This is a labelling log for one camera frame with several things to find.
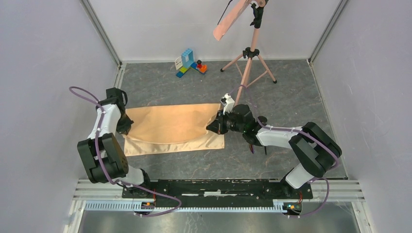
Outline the peach cloth napkin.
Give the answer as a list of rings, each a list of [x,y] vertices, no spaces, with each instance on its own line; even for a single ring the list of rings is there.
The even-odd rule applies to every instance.
[[[137,156],[223,149],[224,136],[206,129],[219,109],[218,103],[127,109],[126,113],[134,123],[124,136],[124,153]]]

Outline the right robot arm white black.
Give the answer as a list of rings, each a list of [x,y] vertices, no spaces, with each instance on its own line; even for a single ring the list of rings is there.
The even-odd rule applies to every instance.
[[[206,129],[220,135],[239,132],[251,147],[291,149],[299,164],[282,179],[280,190],[287,198],[295,197],[304,184],[322,178],[337,167],[342,155],[340,146],[316,123],[292,128],[270,126],[267,118],[254,117],[245,104],[236,105],[229,112],[219,110]]]

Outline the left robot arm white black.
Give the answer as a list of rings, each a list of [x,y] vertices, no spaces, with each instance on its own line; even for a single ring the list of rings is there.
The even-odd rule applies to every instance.
[[[148,174],[129,166],[116,134],[128,135],[133,121],[126,114],[127,94],[119,88],[106,90],[106,99],[92,96],[97,118],[90,135],[78,142],[77,150],[92,183],[111,183],[131,188],[141,198],[151,195],[153,185]]]

